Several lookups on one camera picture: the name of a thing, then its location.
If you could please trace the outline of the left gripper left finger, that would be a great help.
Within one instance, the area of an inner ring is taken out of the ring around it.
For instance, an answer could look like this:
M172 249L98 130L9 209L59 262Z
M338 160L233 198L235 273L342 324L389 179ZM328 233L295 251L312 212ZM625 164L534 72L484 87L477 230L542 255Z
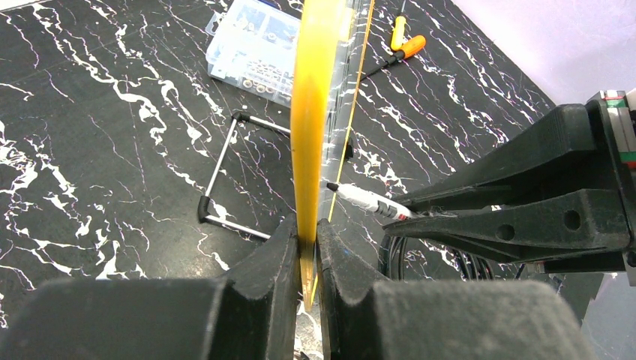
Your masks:
M57 280L1 341L3 359L292 359L299 298L294 215L212 278Z

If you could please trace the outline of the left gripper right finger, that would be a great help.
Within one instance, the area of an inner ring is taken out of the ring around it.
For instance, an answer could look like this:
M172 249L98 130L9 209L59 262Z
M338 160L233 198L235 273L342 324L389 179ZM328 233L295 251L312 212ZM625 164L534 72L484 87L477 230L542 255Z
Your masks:
M569 305L534 280L393 281L317 225L326 359L594 359Z

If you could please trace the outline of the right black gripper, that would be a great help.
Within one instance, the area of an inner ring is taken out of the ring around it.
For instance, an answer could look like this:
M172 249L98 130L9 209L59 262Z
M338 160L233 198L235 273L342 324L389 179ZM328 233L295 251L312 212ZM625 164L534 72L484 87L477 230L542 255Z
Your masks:
M514 202L596 150L592 129L602 133L621 199L611 190L583 189L499 211L391 223L386 235L436 242L498 263L541 261L534 264L538 273L625 272L634 286L635 90L601 90L587 106L594 101L599 125L591 128L582 104L557 106L484 157L395 200L416 211Z

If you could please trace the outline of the black white marker pen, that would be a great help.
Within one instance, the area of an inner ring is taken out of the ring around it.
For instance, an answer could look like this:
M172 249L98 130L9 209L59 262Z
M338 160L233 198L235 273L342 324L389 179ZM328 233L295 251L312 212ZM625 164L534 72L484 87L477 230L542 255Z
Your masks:
M337 194L341 199L352 203L354 206L392 220L404 221L417 217L417 214L409 210L406 206L353 184L327 182L326 187Z

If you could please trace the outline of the yellow framed whiteboard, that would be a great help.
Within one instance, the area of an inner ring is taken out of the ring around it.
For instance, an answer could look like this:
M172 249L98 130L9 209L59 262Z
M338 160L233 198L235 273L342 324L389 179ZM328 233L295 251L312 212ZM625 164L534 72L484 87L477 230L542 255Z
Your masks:
M329 219L352 131L374 1L304 1L290 130L303 305L317 294L317 224Z

